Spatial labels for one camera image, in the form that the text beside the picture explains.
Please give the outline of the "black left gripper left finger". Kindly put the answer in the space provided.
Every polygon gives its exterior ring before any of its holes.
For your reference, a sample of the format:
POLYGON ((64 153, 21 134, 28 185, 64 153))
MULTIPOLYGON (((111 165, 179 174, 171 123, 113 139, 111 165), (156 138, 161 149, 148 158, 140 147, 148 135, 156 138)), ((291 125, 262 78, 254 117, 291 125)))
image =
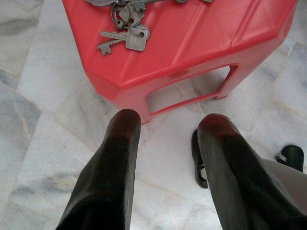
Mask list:
POLYGON ((102 144, 81 171, 58 230, 128 230, 141 118, 123 109, 110 120, 102 144))

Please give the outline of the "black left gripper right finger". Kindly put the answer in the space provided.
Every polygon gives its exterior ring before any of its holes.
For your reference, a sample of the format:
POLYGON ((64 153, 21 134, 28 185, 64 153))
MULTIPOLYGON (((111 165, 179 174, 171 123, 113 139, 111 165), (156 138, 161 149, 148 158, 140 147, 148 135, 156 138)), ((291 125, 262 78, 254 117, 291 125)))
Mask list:
POLYGON ((261 158, 224 115, 207 115, 197 128, 197 184, 210 190, 224 230, 306 229, 303 165, 296 145, 261 158))

